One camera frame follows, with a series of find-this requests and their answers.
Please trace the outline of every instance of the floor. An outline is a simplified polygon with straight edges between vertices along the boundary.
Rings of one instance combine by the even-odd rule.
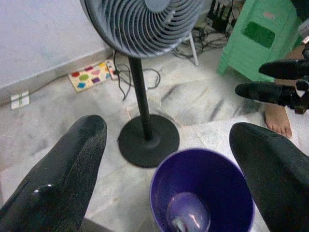
[[[158,88],[147,91],[150,112],[171,119],[180,134],[180,149],[205,147],[229,157],[228,135],[236,122],[265,126],[261,104],[238,97],[237,84],[248,80],[232,69],[216,73],[221,50],[203,53],[200,65],[172,54],[143,61],[162,76]],[[118,55],[117,63],[127,62]],[[155,75],[145,74],[147,86]],[[98,114],[108,125],[107,146],[86,217],[115,232],[158,232],[149,204],[149,187],[155,169],[137,168],[120,154],[121,128],[138,115],[133,90],[125,101],[115,81],[76,93],[67,77],[61,77],[31,94],[31,104],[11,111],[0,106],[0,182],[6,201],[31,167],[40,160],[78,118]],[[292,141],[309,154],[308,114],[288,111]],[[268,232],[258,210],[252,232]]]

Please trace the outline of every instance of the person's leg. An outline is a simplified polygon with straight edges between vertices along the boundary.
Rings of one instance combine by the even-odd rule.
[[[304,46],[301,45],[294,49],[286,56],[286,59],[303,59],[302,51]],[[276,79],[275,83],[278,85],[295,86],[296,81]],[[285,108],[276,104],[266,104],[265,106],[265,122],[269,129],[284,135],[288,138],[292,137],[292,130],[289,122],[288,115]]]

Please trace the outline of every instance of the green stool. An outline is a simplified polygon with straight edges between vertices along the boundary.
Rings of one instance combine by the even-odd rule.
[[[300,23],[290,0],[246,0],[217,72],[231,66],[252,81],[274,81],[258,70],[292,50]]]

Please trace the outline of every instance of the electric fan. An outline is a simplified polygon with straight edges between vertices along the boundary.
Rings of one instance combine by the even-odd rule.
[[[156,167],[179,146],[179,134],[168,119],[150,115],[141,58],[162,55],[186,38],[204,0],[81,0],[99,35],[128,56],[140,116],[122,129],[123,157],[140,167]]]

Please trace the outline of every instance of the white wall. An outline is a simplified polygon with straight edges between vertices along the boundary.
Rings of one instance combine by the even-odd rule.
[[[0,0],[0,103],[110,54],[106,49],[79,0]]]

